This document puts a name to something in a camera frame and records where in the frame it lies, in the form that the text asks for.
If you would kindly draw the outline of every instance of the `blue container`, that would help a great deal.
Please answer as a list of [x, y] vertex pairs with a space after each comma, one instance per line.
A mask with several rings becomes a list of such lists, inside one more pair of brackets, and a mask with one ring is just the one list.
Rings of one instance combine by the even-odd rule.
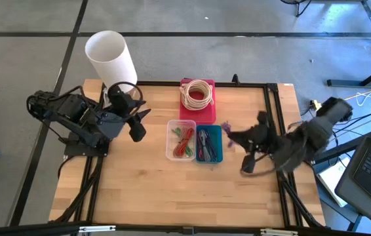
[[[201, 144], [201, 130], [208, 134], [208, 139], [205, 140], [206, 148], [210, 154], [210, 161], [205, 161], [203, 155], [202, 144]], [[197, 125], [196, 127], [196, 160], [199, 163], [219, 163], [224, 159], [224, 153], [222, 151], [222, 129], [219, 125]]]

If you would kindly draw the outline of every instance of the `gray floor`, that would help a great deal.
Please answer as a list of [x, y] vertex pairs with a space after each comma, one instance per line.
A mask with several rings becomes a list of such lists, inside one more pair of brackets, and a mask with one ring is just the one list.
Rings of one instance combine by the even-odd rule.
[[[80, 0], [0, 1], [0, 31], [72, 31]], [[279, 0], [90, 0], [81, 31], [254, 31], [371, 33], [358, 2], [314, 1], [299, 18], [295, 6]], [[66, 37], [0, 37], [0, 226], [7, 223], [39, 122], [25, 110], [36, 90], [52, 90], [60, 71]], [[87, 38], [77, 39], [62, 92], [98, 78], [84, 54]], [[364, 79], [371, 74], [371, 38], [127, 37], [140, 80], [183, 77], [243, 82], [294, 83], [301, 110], [307, 101], [348, 97], [348, 88], [330, 88], [327, 79]], [[371, 112], [371, 99], [354, 116]], [[68, 132], [59, 125], [62, 134]], [[358, 132], [371, 130], [371, 124]], [[356, 138], [345, 134], [340, 142]], [[49, 134], [35, 175], [22, 224], [46, 222], [57, 184], [64, 146]], [[348, 221], [326, 205], [326, 223], [347, 229]], [[371, 233], [371, 221], [359, 231]], [[120, 235], [137, 233], [120, 233]], [[143, 235], [160, 235], [143, 233]]]

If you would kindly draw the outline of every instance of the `blue tray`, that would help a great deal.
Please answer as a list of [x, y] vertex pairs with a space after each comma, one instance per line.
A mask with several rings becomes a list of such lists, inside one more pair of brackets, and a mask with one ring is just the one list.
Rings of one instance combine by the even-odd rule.
[[[210, 135], [210, 140], [212, 141], [212, 146], [216, 152], [216, 160], [207, 162], [204, 161], [202, 157], [199, 156], [199, 131], [206, 129]], [[199, 163], [220, 163], [224, 159], [224, 153], [222, 151], [222, 129], [219, 125], [197, 125], [196, 127], [196, 160]]]

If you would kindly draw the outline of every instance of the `wooden tabletop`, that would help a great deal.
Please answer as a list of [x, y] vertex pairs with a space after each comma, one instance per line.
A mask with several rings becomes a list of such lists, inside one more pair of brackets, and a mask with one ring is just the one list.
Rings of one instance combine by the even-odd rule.
[[[102, 82], [87, 79], [85, 94], [98, 100]], [[293, 85], [278, 84], [284, 123], [300, 120]], [[151, 108], [142, 123], [147, 134], [134, 143], [126, 125], [110, 144], [104, 159], [93, 222], [138, 225], [283, 227], [276, 174], [243, 178], [239, 169], [244, 150], [227, 147], [222, 136], [224, 160], [216, 165], [174, 162], [165, 157], [166, 124], [178, 119], [178, 87], [141, 86], [142, 109]], [[228, 121], [233, 130], [244, 130], [257, 123], [265, 111], [261, 88], [216, 88], [215, 124]], [[79, 192], [85, 157], [76, 157], [63, 167], [54, 197], [50, 219], [59, 217]], [[269, 159], [256, 170], [273, 167]], [[298, 195], [310, 213], [324, 224], [313, 171], [305, 164], [294, 172]], [[82, 219], [88, 207], [88, 196]], [[291, 200], [290, 217], [294, 222]]]

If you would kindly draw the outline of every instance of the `white cylinder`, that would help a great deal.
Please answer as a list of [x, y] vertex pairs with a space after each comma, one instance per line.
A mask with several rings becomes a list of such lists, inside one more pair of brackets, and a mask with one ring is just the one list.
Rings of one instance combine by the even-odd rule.
[[[85, 45], [85, 54], [107, 88], [121, 81], [133, 84], [138, 81], [125, 38], [120, 33], [107, 30], [94, 34]], [[120, 85], [120, 89], [128, 92], [132, 86]]]

